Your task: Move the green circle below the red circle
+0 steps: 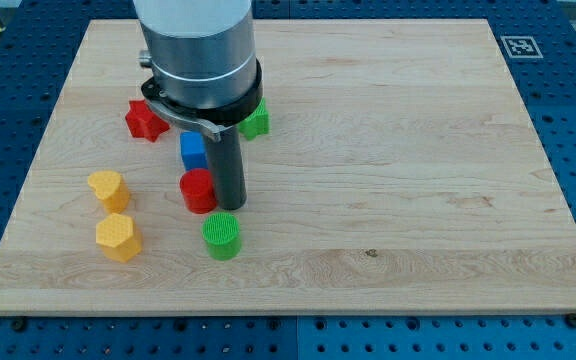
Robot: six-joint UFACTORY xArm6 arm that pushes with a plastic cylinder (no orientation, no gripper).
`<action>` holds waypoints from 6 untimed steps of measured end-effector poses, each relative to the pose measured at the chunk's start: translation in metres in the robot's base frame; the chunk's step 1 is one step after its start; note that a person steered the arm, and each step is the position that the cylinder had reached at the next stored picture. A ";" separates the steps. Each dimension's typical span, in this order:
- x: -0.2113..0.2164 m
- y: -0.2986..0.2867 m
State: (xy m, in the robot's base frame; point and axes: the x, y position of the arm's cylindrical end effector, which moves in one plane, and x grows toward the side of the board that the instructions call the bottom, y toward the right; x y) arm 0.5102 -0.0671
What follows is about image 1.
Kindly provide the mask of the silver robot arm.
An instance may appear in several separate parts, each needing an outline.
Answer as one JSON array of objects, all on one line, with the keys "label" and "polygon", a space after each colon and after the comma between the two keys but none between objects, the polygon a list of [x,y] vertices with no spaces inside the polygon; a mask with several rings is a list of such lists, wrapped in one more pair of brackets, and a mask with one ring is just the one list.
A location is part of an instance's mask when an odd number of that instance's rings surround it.
[{"label": "silver robot arm", "polygon": [[219,142],[263,96],[251,0],[134,0],[147,48],[150,110]]}]

